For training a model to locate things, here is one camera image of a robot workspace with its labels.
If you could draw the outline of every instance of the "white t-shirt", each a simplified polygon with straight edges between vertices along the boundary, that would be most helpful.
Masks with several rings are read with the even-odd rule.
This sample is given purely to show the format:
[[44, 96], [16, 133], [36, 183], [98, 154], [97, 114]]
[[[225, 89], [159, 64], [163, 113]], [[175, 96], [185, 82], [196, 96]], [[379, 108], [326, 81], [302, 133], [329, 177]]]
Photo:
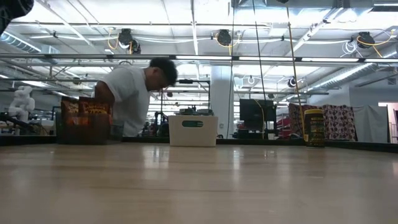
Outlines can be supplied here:
[[101, 80], [113, 93], [113, 119], [124, 121], [124, 136], [135, 137], [144, 127], [150, 98], [145, 79], [143, 69], [120, 66]]

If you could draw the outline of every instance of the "black hair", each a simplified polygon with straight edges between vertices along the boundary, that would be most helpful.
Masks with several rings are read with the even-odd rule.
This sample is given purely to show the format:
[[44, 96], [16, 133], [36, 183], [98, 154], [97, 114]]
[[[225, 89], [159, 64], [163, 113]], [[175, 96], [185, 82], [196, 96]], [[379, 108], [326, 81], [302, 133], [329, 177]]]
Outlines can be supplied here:
[[160, 68], [163, 71], [165, 78], [167, 79], [167, 84], [175, 85], [178, 72], [175, 68], [175, 64], [173, 61], [164, 57], [158, 57], [152, 59], [149, 66], [152, 68]]

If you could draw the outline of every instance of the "white robot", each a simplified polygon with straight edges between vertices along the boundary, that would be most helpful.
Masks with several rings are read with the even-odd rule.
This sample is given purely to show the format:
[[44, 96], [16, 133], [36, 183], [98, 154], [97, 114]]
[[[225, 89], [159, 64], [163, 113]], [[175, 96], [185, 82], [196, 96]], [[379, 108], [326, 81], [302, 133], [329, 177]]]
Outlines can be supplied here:
[[18, 87], [8, 109], [9, 116], [16, 116], [20, 121], [27, 123], [29, 112], [35, 109], [35, 100], [30, 97], [31, 92], [32, 87], [30, 86]]

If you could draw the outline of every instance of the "computer monitor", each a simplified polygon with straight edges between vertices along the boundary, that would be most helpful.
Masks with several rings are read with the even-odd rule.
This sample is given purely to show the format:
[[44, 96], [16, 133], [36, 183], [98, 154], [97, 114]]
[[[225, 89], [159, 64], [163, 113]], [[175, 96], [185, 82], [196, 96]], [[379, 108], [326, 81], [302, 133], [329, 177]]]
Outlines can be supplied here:
[[263, 120], [276, 120], [276, 106], [272, 100], [240, 99], [239, 109], [240, 120], [249, 129], [262, 129]]

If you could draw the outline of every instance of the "table surface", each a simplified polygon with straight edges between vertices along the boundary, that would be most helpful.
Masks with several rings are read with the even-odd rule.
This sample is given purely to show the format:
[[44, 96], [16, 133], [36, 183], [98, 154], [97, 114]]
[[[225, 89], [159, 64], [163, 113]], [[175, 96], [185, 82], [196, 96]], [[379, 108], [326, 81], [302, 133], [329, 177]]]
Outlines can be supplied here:
[[398, 154], [286, 146], [0, 148], [0, 223], [398, 223]]

